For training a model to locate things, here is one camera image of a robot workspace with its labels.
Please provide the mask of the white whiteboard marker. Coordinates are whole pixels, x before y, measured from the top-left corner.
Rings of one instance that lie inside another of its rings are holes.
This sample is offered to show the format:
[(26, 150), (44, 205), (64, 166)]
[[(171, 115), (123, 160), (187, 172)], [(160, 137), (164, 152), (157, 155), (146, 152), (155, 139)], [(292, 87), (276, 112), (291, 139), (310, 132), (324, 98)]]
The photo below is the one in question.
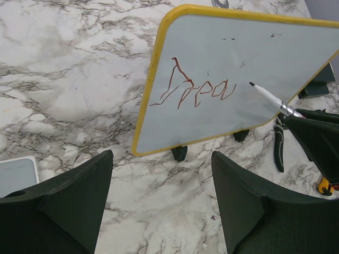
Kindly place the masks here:
[(305, 118), (301, 113), (297, 112), (295, 109), (290, 107), (287, 103), (277, 98), (273, 94), (271, 94), (265, 88), (254, 84), (253, 82), (249, 82), (249, 84), (254, 87), (265, 99), (267, 99), (270, 103), (272, 103), (275, 107), (277, 107), (280, 112), (285, 116), (295, 116)]

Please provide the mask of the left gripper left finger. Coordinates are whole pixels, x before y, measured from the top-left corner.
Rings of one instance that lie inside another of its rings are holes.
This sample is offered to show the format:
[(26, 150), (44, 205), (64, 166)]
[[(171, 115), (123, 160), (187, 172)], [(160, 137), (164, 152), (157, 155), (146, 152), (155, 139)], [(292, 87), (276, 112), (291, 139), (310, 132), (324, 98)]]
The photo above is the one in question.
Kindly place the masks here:
[(1, 198), (1, 253), (94, 253), (113, 152)]

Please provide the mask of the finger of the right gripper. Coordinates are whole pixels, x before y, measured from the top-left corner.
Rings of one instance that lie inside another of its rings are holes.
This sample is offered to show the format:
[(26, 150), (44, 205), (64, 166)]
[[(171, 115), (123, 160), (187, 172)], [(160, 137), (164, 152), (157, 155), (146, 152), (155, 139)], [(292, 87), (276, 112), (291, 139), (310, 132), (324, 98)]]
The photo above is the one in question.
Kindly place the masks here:
[(285, 126), (332, 185), (338, 185), (338, 114), (297, 109), (304, 117), (288, 116)]

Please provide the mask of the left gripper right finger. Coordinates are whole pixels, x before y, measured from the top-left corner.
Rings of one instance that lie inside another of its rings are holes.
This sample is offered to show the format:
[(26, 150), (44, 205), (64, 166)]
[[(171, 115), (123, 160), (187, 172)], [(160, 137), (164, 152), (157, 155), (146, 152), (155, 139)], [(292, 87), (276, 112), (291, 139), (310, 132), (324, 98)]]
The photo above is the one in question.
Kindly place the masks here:
[(211, 156), (228, 253), (338, 253), (338, 200), (301, 194)]

